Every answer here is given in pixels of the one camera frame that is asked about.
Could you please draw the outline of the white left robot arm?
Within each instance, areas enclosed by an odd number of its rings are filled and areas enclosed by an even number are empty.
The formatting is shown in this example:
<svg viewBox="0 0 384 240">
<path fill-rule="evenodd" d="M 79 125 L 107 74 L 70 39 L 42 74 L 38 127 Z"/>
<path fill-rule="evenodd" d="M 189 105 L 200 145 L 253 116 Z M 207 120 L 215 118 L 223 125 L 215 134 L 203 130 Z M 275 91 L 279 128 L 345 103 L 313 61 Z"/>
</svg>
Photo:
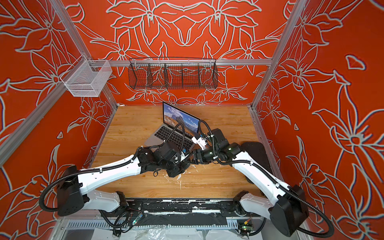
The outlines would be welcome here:
<svg viewBox="0 0 384 240">
<path fill-rule="evenodd" d="M 165 170 L 169 177 L 176 177 L 189 167 L 187 160 L 190 156 L 175 149 L 171 143 L 163 143 L 139 147 L 133 155 L 97 168 L 78 170 L 72 166 L 42 191 L 39 206 L 45 212 L 58 213 L 60 217 L 85 209 L 110 213 L 123 205 L 122 194 L 101 193 L 97 188 L 146 172 L 156 174 Z"/>
</svg>

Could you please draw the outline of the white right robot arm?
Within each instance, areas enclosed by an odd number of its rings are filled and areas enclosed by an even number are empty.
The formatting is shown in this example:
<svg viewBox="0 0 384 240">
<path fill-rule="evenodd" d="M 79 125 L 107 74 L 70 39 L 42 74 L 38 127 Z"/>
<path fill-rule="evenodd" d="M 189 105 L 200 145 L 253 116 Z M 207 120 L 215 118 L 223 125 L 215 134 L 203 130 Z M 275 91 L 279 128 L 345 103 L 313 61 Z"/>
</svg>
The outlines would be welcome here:
<svg viewBox="0 0 384 240">
<path fill-rule="evenodd" d="M 214 144 L 204 150 L 193 150 L 191 156 L 184 159 L 195 165 L 217 162 L 229 165 L 246 176 L 266 196 L 266 200 L 258 200 L 247 193 L 240 197 L 241 207 L 248 213 L 262 216 L 272 222 L 284 236 L 290 237 L 296 231 L 317 238 L 330 238 L 335 228 L 329 218 L 318 208 L 307 202 L 304 191 L 297 185 L 290 186 L 278 179 L 262 167 L 239 144 Z M 327 224 L 328 231 L 315 233 L 301 227 L 313 210 Z"/>
</svg>

